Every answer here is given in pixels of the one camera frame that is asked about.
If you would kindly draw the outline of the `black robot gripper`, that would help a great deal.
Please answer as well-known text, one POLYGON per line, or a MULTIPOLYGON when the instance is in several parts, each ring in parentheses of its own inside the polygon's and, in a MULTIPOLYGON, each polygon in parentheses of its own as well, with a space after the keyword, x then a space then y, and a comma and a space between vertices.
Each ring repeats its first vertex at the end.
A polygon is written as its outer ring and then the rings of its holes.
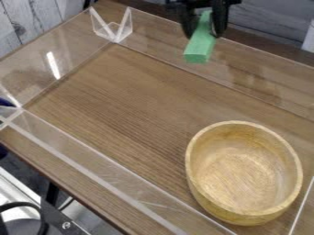
POLYGON ((166 6, 178 6, 180 22, 189 39, 200 22, 196 8, 213 7, 214 35, 221 38, 229 25, 230 6, 242 2, 244 0, 166 0, 166 6))

